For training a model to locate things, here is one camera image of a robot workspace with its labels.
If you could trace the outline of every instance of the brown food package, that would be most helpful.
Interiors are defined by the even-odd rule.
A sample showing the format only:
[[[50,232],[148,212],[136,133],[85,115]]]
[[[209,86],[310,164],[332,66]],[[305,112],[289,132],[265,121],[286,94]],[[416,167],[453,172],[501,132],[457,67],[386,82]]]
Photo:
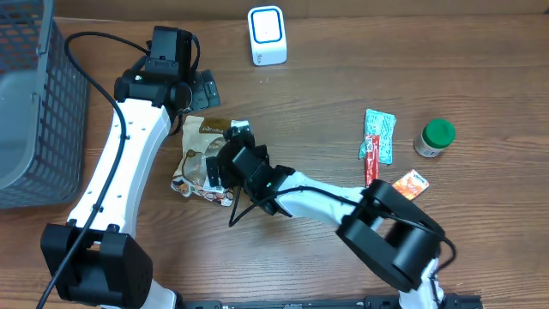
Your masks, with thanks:
[[[173,174],[172,189],[184,197],[194,193],[219,205],[231,206],[232,190],[210,186],[206,170],[206,158],[220,152],[226,143],[223,131],[231,123],[227,119],[187,116],[181,139],[183,159]]]

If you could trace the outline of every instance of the white plug adapter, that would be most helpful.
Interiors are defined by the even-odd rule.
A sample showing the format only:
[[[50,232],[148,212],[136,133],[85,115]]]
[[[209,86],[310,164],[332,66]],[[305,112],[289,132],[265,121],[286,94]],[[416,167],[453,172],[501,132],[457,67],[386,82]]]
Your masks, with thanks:
[[[282,64],[287,59],[286,30],[282,10],[274,5],[248,12],[251,55],[255,65]]]

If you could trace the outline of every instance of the teal candy wrapper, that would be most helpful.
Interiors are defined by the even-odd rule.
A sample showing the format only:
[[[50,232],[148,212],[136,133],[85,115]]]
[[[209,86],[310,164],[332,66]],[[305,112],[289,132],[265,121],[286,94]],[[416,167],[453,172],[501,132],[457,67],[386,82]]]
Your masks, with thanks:
[[[365,134],[379,135],[379,162],[393,163],[393,131],[395,130],[396,117],[386,112],[366,110],[364,131]],[[366,156],[366,144],[360,145],[359,159]]]

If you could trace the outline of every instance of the green bottle cap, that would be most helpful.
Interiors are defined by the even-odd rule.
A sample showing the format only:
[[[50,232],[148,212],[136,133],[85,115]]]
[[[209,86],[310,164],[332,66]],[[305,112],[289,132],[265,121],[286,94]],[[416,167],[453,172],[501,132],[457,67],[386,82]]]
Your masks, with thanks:
[[[429,147],[446,148],[455,140],[454,125],[446,119],[433,119],[423,129],[422,137]]]

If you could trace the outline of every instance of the packaged candy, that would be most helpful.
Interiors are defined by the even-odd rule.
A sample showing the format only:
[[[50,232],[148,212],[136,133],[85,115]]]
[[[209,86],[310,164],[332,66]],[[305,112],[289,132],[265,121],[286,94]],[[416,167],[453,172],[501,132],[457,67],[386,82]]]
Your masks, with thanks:
[[[364,131],[365,134],[379,135],[379,162],[393,163],[393,131],[396,117],[386,112],[366,110]],[[359,159],[366,155],[365,144],[360,146]]]
[[[421,192],[425,191],[429,187],[429,181],[419,175],[415,170],[411,170],[402,176],[401,179],[398,179],[393,184],[393,188],[399,191],[403,196],[408,200],[412,201],[415,199]]]
[[[206,158],[217,155],[226,141],[223,131],[232,120],[187,116],[183,124],[183,159],[173,174],[172,189],[184,197],[197,194],[222,206],[231,206],[232,190],[211,186]]]
[[[365,135],[366,158],[364,160],[366,186],[379,177],[379,136]]]

